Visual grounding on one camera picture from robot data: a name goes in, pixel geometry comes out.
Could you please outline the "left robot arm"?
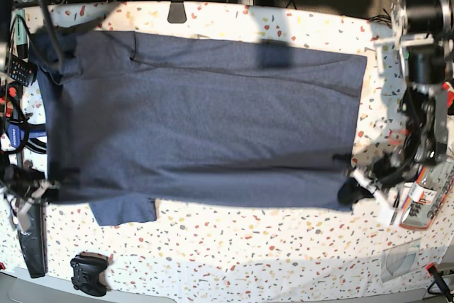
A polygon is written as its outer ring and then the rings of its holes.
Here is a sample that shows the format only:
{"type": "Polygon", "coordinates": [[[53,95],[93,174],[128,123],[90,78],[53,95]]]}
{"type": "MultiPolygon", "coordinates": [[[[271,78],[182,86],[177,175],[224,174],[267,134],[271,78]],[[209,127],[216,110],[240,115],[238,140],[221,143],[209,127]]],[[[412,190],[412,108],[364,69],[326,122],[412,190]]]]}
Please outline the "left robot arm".
{"type": "Polygon", "coordinates": [[[406,117],[406,138],[367,167],[355,167],[338,192],[342,206],[372,197],[388,221],[398,212],[387,189],[415,178],[421,168],[447,157],[448,92],[453,83],[453,0],[392,0],[391,43],[399,53],[406,90],[399,112],[406,117]]]}

